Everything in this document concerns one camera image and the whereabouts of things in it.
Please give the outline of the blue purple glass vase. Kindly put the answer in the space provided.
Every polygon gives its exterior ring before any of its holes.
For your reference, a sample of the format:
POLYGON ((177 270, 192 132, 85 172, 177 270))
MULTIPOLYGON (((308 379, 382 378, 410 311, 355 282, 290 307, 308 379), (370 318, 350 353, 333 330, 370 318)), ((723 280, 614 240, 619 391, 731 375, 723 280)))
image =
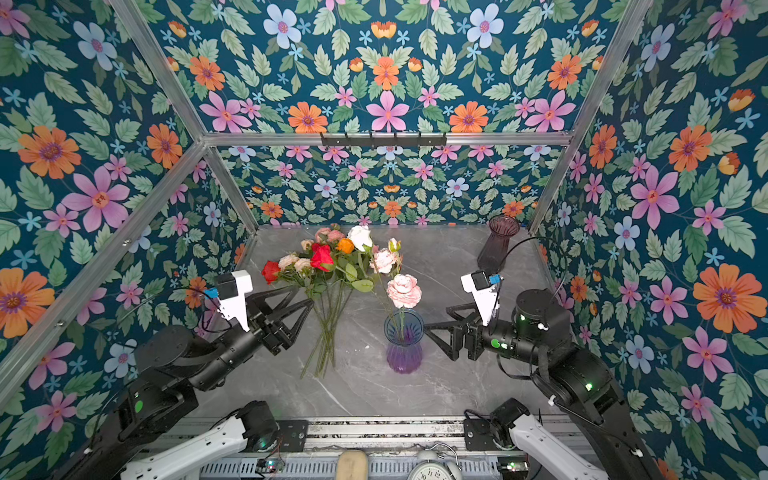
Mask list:
POLYGON ((418 370, 423 360, 424 322, 421 316, 412 309, 400 308, 386 319, 384 331, 389 367, 399 374, 418 370))

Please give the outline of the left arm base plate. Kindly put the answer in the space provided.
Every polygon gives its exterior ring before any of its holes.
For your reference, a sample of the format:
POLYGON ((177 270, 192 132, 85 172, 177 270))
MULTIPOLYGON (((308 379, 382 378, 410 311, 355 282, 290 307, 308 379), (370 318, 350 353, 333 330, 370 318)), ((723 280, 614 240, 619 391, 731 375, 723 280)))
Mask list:
POLYGON ((243 453, 300 453, 308 439, 307 420, 278 420, 277 430, 265 438, 249 439, 243 453))

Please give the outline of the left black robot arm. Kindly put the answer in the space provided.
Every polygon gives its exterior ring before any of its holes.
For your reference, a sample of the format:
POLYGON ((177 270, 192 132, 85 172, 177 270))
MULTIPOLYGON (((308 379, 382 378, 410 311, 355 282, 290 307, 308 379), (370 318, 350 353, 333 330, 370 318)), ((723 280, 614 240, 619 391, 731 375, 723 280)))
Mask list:
POLYGON ((136 351, 138 377, 98 414, 91 438, 56 472, 55 479, 115 479, 146 446, 199 405, 198 393, 224 385, 238 367, 264 349, 289 349, 314 307, 295 287, 250 293, 245 321, 231 321, 206 340, 167 326, 136 351))

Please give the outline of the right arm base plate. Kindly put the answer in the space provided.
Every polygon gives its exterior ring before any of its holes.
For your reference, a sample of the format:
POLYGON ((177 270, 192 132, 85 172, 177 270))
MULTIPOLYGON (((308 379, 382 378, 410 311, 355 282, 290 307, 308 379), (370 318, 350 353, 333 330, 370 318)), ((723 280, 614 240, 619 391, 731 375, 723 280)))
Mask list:
POLYGON ((468 451, 510 451, 514 443, 510 429, 492 415, 464 410, 464 441, 468 451))

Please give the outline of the dark purple glass vase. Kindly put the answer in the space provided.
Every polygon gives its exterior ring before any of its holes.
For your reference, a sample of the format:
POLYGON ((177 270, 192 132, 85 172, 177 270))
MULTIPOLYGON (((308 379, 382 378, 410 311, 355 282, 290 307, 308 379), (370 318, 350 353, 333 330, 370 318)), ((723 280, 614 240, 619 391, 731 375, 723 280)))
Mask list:
POLYGON ((510 240, 520 231, 519 222, 506 215, 497 215, 488 223, 489 236, 477 258, 477 266, 488 275, 496 274, 505 263, 510 240))

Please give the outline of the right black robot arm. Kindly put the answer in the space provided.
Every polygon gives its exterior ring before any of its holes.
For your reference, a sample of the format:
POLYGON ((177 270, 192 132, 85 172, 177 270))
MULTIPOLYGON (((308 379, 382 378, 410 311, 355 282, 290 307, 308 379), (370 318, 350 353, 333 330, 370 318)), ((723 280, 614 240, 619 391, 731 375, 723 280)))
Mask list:
POLYGON ((509 321, 482 316, 493 291, 473 304, 447 308, 447 322, 424 333, 452 360, 462 352, 513 359, 529 368, 526 379, 579 428, 596 454, 591 463, 550 433, 519 401, 511 399, 486 422, 498 445, 535 459, 556 479, 659 479, 662 474, 631 418, 631 409, 610 369, 572 339, 570 313, 546 289, 521 292, 509 321))

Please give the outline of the white rose stem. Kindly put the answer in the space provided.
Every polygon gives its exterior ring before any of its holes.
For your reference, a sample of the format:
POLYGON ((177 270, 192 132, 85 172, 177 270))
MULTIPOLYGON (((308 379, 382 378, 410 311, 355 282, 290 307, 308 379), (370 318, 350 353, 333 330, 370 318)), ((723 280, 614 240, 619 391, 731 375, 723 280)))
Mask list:
POLYGON ((350 229, 347 239, 353 244, 352 265, 357 277, 352 286, 363 293, 373 293, 387 313, 395 311, 393 301, 388 297, 387 284, 401 269, 399 243, 392 239, 386 246, 374 244, 372 232, 367 226, 350 229))

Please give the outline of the red rose stem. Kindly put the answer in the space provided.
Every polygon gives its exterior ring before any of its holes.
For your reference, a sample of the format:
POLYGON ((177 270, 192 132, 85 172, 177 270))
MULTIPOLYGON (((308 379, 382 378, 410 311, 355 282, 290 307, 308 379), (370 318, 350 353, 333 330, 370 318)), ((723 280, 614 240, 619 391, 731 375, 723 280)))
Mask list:
POLYGON ((352 286, 357 277, 352 265, 353 250, 348 239, 312 246, 310 293, 321 301, 320 310, 325 317, 338 319, 354 293, 373 294, 360 292, 352 286))

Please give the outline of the pink peony flower stem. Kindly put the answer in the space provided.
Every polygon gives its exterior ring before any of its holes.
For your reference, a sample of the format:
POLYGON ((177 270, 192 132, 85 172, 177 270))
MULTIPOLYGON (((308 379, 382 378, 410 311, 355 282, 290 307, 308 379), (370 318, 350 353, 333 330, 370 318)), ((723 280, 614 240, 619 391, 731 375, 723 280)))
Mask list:
POLYGON ((418 280, 411 274, 402 272, 402 244, 396 238, 390 238, 385 247, 374 246, 370 267, 375 279, 382 281, 383 289, 396 309, 393 322, 398 340, 406 339, 406 311, 414 309, 422 300, 422 290, 418 280))

